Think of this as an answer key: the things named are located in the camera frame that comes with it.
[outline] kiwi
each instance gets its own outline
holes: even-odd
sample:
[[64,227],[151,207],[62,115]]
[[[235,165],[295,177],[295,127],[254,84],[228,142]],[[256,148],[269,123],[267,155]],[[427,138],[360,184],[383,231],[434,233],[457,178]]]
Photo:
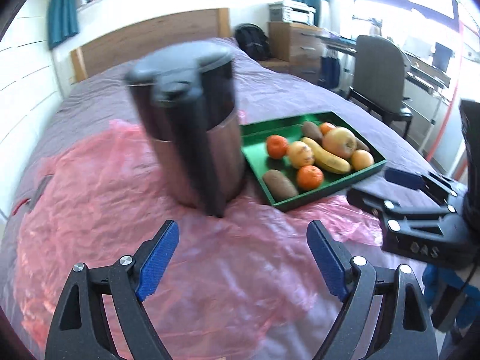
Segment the kiwi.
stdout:
[[355,139],[357,140],[357,150],[365,150],[366,152],[370,152],[370,149],[368,148],[368,146],[366,144],[364,144],[357,137],[355,137]]
[[278,170],[270,169],[262,176],[262,180],[277,202],[299,194],[293,183]]
[[305,121],[301,127],[301,133],[304,137],[313,139],[319,145],[322,144],[323,135],[315,123]]

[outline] kettle handle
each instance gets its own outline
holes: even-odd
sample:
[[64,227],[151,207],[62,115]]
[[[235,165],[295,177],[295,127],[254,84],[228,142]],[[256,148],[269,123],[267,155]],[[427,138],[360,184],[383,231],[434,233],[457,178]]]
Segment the kettle handle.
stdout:
[[[206,214],[221,218],[226,200],[220,190],[208,142],[206,101],[200,81],[179,84],[181,90],[176,93],[170,91],[168,104],[162,107],[169,123],[171,140],[175,144]],[[164,96],[165,92],[156,80],[153,88],[153,103],[158,107]]]

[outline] apple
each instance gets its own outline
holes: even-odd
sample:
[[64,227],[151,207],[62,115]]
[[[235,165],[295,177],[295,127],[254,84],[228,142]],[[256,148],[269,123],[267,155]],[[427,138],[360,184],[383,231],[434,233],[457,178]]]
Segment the apple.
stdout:
[[357,139],[348,128],[337,127],[324,135],[322,147],[328,152],[347,160],[357,149]]

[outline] purple bedspread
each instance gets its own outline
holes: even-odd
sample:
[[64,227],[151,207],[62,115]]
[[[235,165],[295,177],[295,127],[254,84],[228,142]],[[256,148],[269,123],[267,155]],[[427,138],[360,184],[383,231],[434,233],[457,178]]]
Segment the purple bedspread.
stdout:
[[[412,172],[431,170],[430,165],[403,140],[396,132],[388,128],[375,117],[368,115],[359,106],[349,103],[336,94],[314,86],[295,76],[280,74],[261,67],[236,47],[234,40],[215,39],[215,42],[227,44],[235,50],[234,78],[237,92],[237,107],[243,113],[243,124],[277,119],[300,114],[333,111],[363,135],[389,161],[387,166],[405,169]],[[34,193],[35,174],[39,160],[57,155],[69,148],[78,140],[97,134],[109,128],[112,119],[123,119],[131,123],[139,123],[136,111],[130,102],[127,87],[122,78],[134,62],[121,64],[95,77],[77,84],[70,96],[64,100],[59,111],[54,115],[49,128],[38,143],[31,156],[28,167],[22,177],[15,195],[15,201],[31,197]],[[431,205],[433,202],[419,192],[387,183],[380,174],[363,180],[361,185],[380,195],[392,196],[405,205]],[[28,334],[22,330],[21,312],[15,304],[12,283],[15,275],[16,238],[23,214],[23,207],[6,226],[1,242],[0,253],[0,306],[13,324],[21,339],[38,358],[41,351],[35,347]],[[378,247],[356,245],[355,251],[362,250],[363,255],[373,263],[384,266],[396,266],[398,258],[384,254]],[[414,271],[417,277],[422,266],[417,264]],[[317,337],[324,337],[325,332],[315,332],[315,318],[324,318],[322,309],[309,313],[305,321],[288,326],[285,329],[275,328],[269,333],[262,351],[256,359],[268,357],[279,358],[278,342],[286,337],[293,338],[284,345],[282,358],[310,358],[315,346],[320,345]]]

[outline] printer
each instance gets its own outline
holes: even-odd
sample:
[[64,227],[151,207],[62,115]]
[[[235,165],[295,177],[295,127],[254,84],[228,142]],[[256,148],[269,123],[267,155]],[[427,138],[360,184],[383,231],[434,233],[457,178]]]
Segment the printer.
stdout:
[[270,7],[270,21],[285,21],[287,23],[303,23],[314,25],[315,8],[298,1],[284,0],[273,4]]

